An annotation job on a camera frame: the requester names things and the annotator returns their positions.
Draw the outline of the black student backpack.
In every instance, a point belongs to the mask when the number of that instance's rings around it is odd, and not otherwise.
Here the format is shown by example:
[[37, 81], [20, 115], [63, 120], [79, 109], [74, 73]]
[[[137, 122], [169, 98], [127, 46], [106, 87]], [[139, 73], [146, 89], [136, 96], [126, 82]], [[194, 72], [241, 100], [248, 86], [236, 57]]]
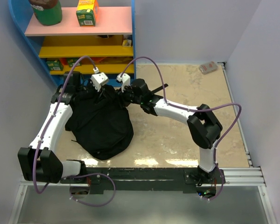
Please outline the black student backpack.
[[104, 99], [78, 99], [65, 125], [76, 142], [92, 157], [105, 161], [125, 151], [133, 139], [133, 125], [127, 107], [116, 89], [103, 86]]

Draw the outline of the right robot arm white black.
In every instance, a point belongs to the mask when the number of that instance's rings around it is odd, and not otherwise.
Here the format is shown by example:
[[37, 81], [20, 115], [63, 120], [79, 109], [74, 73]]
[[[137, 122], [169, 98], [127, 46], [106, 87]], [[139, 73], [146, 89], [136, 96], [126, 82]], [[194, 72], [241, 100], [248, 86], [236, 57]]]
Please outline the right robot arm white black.
[[209, 107], [202, 104], [195, 108], [165, 100], [164, 96], [156, 95], [163, 89], [162, 86], [151, 91], [141, 78], [131, 82], [130, 77], [118, 76], [116, 81], [121, 84], [118, 94], [125, 107], [138, 104], [147, 114], [171, 118], [188, 126], [192, 140], [199, 146], [200, 152], [197, 174], [192, 177], [200, 184], [210, 183], [218, 171], [214, 146], [223, 127], [213, 112], [204, 111]]

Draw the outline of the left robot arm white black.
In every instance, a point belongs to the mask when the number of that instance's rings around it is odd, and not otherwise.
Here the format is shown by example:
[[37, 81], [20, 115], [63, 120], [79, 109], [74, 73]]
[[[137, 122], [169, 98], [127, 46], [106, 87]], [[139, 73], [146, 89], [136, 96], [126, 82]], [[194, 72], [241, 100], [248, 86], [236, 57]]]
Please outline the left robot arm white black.
[[81, 73], [66, 72], [66, 86], [58, 86], [52, 96], [49, 113], [35, 139], [18, 151], [18, 160], [26, 181], [58, 183], [71, 176], [77, 183], [87, 179], [85, 165], [79, 160], [60, 161], [54, 151], [63, 129], [73, 114], [73, 104], [90, 91], [81, 83]]

